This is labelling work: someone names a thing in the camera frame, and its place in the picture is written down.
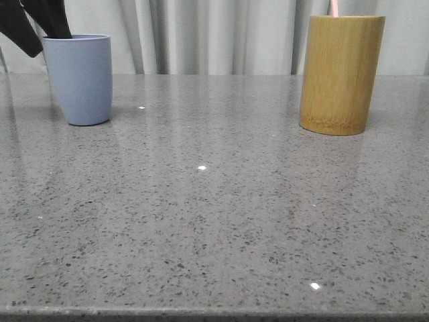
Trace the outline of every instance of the terrazzo countertop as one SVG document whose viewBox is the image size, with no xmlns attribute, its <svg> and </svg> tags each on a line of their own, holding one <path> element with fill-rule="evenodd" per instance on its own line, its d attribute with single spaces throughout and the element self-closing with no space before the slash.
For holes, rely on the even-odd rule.
<svg viewBox="0 0 429 322">
<path fill-rule="evenodd" d="M 429 77 L 365 133 L 298 125 L 296 76 L 116 76 L 68 125 L 0 75 L 0 321 L 429 321 Z"/>
</svg>

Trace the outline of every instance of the curtain fold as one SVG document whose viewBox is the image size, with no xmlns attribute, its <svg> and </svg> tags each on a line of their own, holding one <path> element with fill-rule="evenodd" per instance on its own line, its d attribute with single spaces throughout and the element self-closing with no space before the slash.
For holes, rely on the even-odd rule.
<svg viewBox="0 0 429 322">
<path fill-rule="evenodd" d="M 329 0 L 65 2 L 72 33 L 112 36 L 117 74 L 302 74 L 310 16 L 329 12 Z M 428 0 L 339 0 L 339 11 L 386 16 L 378 74 L 429 73 Z M 0 47 L 9 72 L 47 72 L 43 54 L 4 35 Z"/>
</svg>

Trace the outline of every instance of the black object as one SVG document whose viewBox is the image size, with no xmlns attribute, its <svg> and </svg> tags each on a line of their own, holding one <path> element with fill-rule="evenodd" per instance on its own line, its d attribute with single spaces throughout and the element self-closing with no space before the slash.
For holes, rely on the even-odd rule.
<svg viewBox="0 0 429 322">
<path fill-rule="evenodd" d="M 21 0 L 21 3 L 49 38 L 70 39 L 72 37 L 64 0 Z"/>
<path fill-rule="evenodd" d="M 36 57 L 43 50 L 19 0 L 0 0 L 0 32 L 30 57 Z"/>
</svg>

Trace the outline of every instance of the bamboo holder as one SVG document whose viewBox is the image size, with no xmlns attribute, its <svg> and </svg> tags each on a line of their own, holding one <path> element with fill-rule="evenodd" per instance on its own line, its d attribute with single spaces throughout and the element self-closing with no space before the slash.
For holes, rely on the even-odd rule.
<svg viewBox="0 0 429 322">
<path fill-rule="evenodd" d="M 310 18 L 300 125 L 351 136 L 365 131 L 385 17 Z"/>
</svg>

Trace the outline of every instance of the bamboo cup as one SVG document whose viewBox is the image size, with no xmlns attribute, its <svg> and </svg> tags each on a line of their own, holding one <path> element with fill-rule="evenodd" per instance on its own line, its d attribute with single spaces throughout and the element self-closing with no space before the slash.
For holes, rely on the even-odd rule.
<svg viewBox="0 0 429 322">
<path fill-rule="evenodd" d="M 365 131 L 385 17 L 310 18 L 300 125 L 351 136 Z"/>
</svg>

